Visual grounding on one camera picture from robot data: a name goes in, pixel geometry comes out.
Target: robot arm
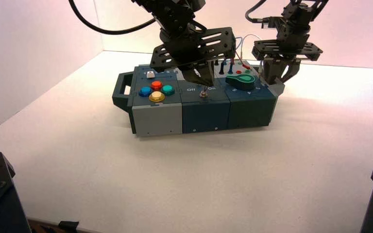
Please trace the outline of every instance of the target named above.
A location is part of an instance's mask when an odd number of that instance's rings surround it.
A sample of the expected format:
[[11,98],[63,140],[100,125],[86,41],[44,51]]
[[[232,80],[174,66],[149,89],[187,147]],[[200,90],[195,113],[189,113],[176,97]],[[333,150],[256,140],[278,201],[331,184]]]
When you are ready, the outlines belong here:
[[[313,1],[308,6],[303,1]],[[276,79],[283,83],[298,73],[301,60],[317,61],[322,50],[312,43],[309,38],[309,23],[319,15],[328,0],[291,0],[284,7],[282,17],[253,19],[253,23],[262,23],[262,28],[276,28],[276,40],[255,41],[253,55],[263,63],[263,77],[269,84]]]
[[232,28],[207,29],[194,20],[205,0],[131,0],[152,13],[161,26],[163,44],[153,50],[151,68],[178,67],[188,82],[214,85],[214,61],[234,58]]

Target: white backdrop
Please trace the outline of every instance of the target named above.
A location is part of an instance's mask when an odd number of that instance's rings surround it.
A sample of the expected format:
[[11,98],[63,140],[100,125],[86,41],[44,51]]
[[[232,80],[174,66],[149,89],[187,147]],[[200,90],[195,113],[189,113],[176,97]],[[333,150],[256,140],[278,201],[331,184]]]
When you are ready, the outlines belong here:
[[[93,1],[76,0],[97,24]],[[0,0],[0,124],[102,51],[66,0]]]
[[[94,0],[99,23],[116,30],[138,25],[152,16],[130,0]],[[259,24],[246,21],[244,14],[257,0],[207,0],[196,13],[196,20],[208,28],[232,26],[235,36],[255,33],[274,39],[275,30],[262,30]],[[254,17],[279,16],[289,0],[269,0],[253,13]],[[317,64],[373,67],[373,0],[330,0],[324,11],[311,23],[310,42],[324,54]],[[102,35],[105,50],[150,53],[159,40],[159,26],[154,24],[128,35]],[[254,37],[244,46],[244,58],[251,55]]]

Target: green button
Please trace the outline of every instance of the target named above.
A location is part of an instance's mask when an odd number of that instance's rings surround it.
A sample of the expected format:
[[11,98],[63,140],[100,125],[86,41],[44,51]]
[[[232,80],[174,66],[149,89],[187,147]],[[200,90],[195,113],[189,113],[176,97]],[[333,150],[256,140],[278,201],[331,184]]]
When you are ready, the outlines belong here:
[[171,85],[165,85],[162,87],[161,92],[164,93],[166,96],[170,96],[175,93],[175,90]]

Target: wire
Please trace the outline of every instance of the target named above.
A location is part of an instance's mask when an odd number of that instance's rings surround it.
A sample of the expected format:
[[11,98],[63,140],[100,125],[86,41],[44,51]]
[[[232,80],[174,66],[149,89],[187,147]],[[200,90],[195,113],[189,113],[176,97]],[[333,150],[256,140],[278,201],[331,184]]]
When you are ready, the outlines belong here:
[[244,40],[245,40],[245,38],[247,38],[250,35],[253,35],[253,36],[257,37],[259,40],[262,40],[261,37],[255,35],[255,34],[248,34],[248,35],[244,36],[244,38],[242,39],[242,42],[241,42],[241,57],[242,57],[242,48],[244,47]]
[[241,41],[239,42],[238,46],[235,48],[237,50],[241,46],[241,44],[242,44],[242,37],[238,36],[238,37],[235,37],[235,39],[241,39]]
[[259,0],[259,2],[257,4],[255,4],[255,6],[251,7],[246,13],[245,13],[245,18],[250,21],[251,23],[263,23],[263,22],[266,22],[265,20],[261,19],[261,18],[251,18],[250,17],[250,13],[254,12],[258,7],[260,7],[262,4],[264,4],[264,2],[266,2],[267,0]]
[[78,8],[76,8],[76,5],[74,3],[73,0],[69,0],[69,4],[73,10],[73,12],[75,13],[76,17],[78,17],[78,19],[84,23],[87,27],[89,27],[90,29],[92,30],[95,30],[99,33],[102,33],[102,34],[107,34],[107,35],[122,35],[122,34],[128,34],[128,33],[132,33],[132,32],[135,32],[135,31],[138,31],[139,29],[143,29],[151,24],[153,24],[155,22],[155,19],[151,19],[143,24],[140,24],[138,26],[135,26],[133,28],[128,28],[128,29],[124,29],[124,30],[118,30],[118,31],[111,31],[111,30],[105,30],[105,29],[102,29],[102,28],[99,28],[93,24],[91,24],[90,22],[88,22],[82,15],[81,13],[79,13],[78,11]]

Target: screw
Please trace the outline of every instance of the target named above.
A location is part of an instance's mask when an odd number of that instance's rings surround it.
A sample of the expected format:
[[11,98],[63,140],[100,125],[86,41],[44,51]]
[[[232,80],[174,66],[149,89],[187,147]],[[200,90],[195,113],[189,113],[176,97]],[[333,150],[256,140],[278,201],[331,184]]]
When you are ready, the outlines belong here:
[[4,188],[6,186],[6,182],[5,181],[1,181],[0,182],[0,189]]

